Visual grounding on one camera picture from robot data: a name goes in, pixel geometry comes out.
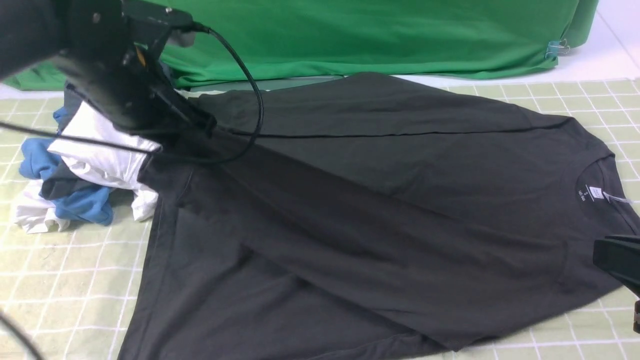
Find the clothing tag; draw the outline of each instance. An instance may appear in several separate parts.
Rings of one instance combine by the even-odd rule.
[[[629,199],[624,199],[622,197],[617,197],[617,196],[611,196],[608,193],[602,192],[602,194],[607,198],[607,200],[609,202],[613,201],[618,201],[618,202],[625,202],[627,204],[631,204],[631,200]]]
[[[593,186],[589,186],[589,193],[591,193],[591,196],[593,196],[594,199],[604,199],[601,188],[594,188]]]

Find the cable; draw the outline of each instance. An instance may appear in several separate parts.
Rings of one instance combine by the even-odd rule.
[[[16,339],[22,343],[22,346],[27,349],[29,355],[35,360],[44,360],[44,357],[40,354],[40,351],[35,347],[35,345],[29,341],[29,337],[25,335],[16,325],[14,325],[6,315],[0,310],[0,323],[4,325],[4,327],[9,330]]]
[[[234,58],[238,66],[240,66],[240,69],[243,71],[244,75],[246,76],[249,84],[251,85],[251,88],[253,89],[253,92],[255,92],[255,96],[258,104],[257,123],[255,125],[255,129],[253,130],[253,133],[251,134],[251,137],[249,138],[248,143],[246,144],[244,149],[240,151],[238,154],[223,160],[214,160],[210,158],[194,158],[194,157],[166,154],[166,153],[157,152],[157,151],[146,151],[146,150],[136,149],[135,147],[119,145],[117,143],[111,143],[111,142],[103,142],[100,140],[82,138],[79,136],[56,134],[49,131],[41,131],[41,130],[31,129],[29,127],[13,125],[3,121],[0,121],[0,128],[11,130],[11,131],[17,131],[19,133],[25,133],[29,135],[42,136],[46,138],[55,138],[55,139],[62,139],[62,140],[68,140],[73,142],[79,142],[79,143],[88,143],[90,145],[105,146],[113,149],[137,152],[140,154],[146,154],[150,156],[163,156],[165,158],[171,158],[174,160],[179,160],[187,163],[215,165],[215,164],[228,163],[230,161],[238,160],[239,158],[243,157],[253,147],[253,145],[255,145],[255,141],[258,139],[258,137],[260,136],[260,132],[262,131],[262,124],[264,122],[264,102],[262,100],[262,93],[260,93],[258,84],[256,84],[255,80],[253,79],[253,76],[251,75],[251,72],[249,72],[249,69],[247,69],[242,59],[240,59],[240,56],[236,53],[233,47],[231,47],[231,45],[227,42],[227,40],[222,37],[222,35],[220,35],[215,30],[208,28],[207,26],[204,26],[203,24],[198,22],[194,23],[194,30],[201,33],[207,33],[209,35],[214,36],[216,39],[218,39],[218,41],[222,44],[222,46],[224,46],[225,49]]]
[[[249,151],[249,149],[251,149],[251,147],[255,144],[256,139],[258,139],[258,137],[260,136],[260,132],[262,131],[262,123],[264,122],[264,103],[262,101],[262,93],[260,93],[258,84],[255,83],[255,80],[253,79],[251,72],[249,72],[249,69],[246,68],[246,65],[244,64],[242,59],[240,59],[240,56],[238,56],[234,48],[231,47],[231,44],[229,44],[227,40],[224,37],[222,37],[222,35],[220,35],[217,31],[213,30],[212,28],[209,28],[199,22],[194,22],[193,28],[195,31],[212,35],[213,37],[218,39],[218,41],[222,44],[222,46],[224,46],[225,49],[229,52],[229,54],[231,54],[231,56],[234,58],[234,60],[236,61],[236,63],[244,73],[244,76],[246,77],[247,81],[249,81],[249,85],[251,85],[253,92],[255,92],[255,97],[258,102],[258,121],[256,122],[255,129],[253,130],[253,133],[249,138],[249,142],[246,144],[244,149],[238,155],[235,155],[229,159],[225,159],[222,161],[216,161],[215,163],[226,163],[229,161],[234,161],[243,157]]]

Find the green backdrop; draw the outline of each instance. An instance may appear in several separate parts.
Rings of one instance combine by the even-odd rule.
[[[582,45],[598,0],[155,0],[221,33],[257,79],[446,74],[490,79],[551,69],[548,43]],[[181,88],[244,79],[213,37],[163,60]],[[54,90],[64,77],[44,63],[6,83]]]

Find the green grid mat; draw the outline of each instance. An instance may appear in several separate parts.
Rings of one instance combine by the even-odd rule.
[[[640,81],[446,89],[574,116],[616,153],[625,194],[640,209]],[[61,105],[61,99],[0,100],[0,119],[53,130],[51,112]],[[134,222],[124,200],[107,228],[26,235],[9,224],[10,202],[26,184],[17,172],[25,138],[0,131],[0,307],[34,336],[48,359],[115,359],[135,305],[150,224]],[[493,344],[421,360],[637,359],[640,335],[631,326],[636,300],[623,288]],[[23,357],[18,344],[0,333],[0,359]]]

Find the black t-shirt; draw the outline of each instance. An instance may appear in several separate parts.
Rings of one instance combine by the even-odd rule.
[[[169,151],[244,146],[251,92],[195,102],[236,135]],[[161,203],[121,360],[421,356],[619,286],[593,242],[640,219],[608,199],[614,154],[575,119],[370,73],[264,102],[240,160],[142,171]]]

